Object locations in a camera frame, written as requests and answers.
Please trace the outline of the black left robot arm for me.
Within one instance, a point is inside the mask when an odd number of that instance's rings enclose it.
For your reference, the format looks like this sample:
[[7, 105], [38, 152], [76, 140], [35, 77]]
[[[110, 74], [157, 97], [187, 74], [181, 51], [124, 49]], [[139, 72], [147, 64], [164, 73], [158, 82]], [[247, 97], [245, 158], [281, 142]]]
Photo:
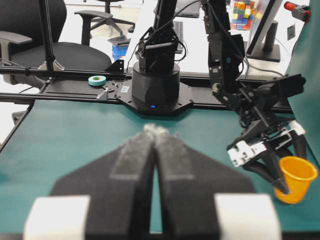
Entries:
[[[150, 114], [173, 112], [180, 93], [180, 68], [175, 58], [180, 40], [173, 29], [176, 1], [157, 3], [154, 24], [134, 49], [137, 58], [130, 80], [132, 108]], [[276, 116], [272, 107], [282, 99], [303, 92], [305, 78], [285, 75], [253, 88], [236, 82], [244, 61], [241, 35], [230, 33], [229, 15], [223, 0], [201, 1], [208, 40], [208, 72], [212, 95], [238, 115], [243, 131], [227, 147], [235, 167], [254, 172], [287, 195], [278, 157], [290, 154], [306, 157], [305, 130], [294, 119]]]

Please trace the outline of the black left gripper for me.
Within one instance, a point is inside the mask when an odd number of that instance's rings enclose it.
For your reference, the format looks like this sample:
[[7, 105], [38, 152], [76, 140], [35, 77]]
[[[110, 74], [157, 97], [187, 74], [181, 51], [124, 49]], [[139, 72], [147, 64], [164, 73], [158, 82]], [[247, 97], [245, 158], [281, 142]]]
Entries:
[[276, 152], [293, 145], [297, 157], [307, 158], [304, 128], [294, 119], [279, 117], [272, 107], [304, 91], [306, 80], [301, 74], [286, 75], [263, 82], [259, 87], [249, 85], [230, 93], [220, 83], [212, 85], [212, 94], [227, 108], [238, 114], [242, 133], [227, 147], [235, 167], [243, 166], [258, 174], [284, 194], [289, 187], [277, 162]]

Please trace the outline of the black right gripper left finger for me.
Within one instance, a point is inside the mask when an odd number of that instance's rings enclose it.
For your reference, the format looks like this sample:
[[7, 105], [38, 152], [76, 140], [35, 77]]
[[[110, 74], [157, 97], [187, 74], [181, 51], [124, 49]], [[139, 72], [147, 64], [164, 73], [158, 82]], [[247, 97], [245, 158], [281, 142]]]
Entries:
[[26, 240], [142, 240], [150, 227], [154, 125], [119, 148], [59, 178], [38, 197]]

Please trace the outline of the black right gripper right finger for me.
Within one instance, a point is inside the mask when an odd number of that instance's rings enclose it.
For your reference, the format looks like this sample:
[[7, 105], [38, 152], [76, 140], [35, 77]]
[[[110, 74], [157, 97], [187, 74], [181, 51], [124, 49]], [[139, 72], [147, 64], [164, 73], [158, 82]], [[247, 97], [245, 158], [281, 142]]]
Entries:
[[170, 240], [280, 240], [269, 195], [161, 126], [154, 130], [163, 232]]

